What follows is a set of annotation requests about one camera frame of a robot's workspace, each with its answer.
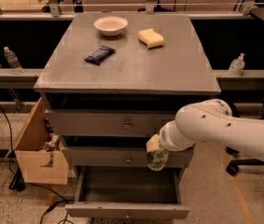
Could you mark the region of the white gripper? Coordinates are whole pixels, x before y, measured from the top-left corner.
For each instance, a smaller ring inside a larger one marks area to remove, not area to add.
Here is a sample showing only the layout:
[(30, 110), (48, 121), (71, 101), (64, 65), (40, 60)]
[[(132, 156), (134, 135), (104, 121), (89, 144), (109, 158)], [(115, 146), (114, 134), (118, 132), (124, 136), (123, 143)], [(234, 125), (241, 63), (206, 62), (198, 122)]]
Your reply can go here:
[(163, 148), (169, 151), (183, 151), (194, 144), (194, 141), (179, 132), (174, 121), (170, 121), (160, 129), (160, 135), (154, 134), (146, 142), (146, 151), (161, 151)]

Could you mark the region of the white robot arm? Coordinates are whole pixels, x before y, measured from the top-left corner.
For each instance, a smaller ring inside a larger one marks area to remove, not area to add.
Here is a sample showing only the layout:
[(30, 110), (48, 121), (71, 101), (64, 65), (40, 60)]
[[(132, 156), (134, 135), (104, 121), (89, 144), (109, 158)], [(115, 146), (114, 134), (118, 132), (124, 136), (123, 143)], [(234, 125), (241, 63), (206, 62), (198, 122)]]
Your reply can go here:
[(264, 161), (264, 119), (236, 118), (221, 99), (185, 105), (147, 141), (146, 150), (182, 151), (197, 142), (218, 143)]

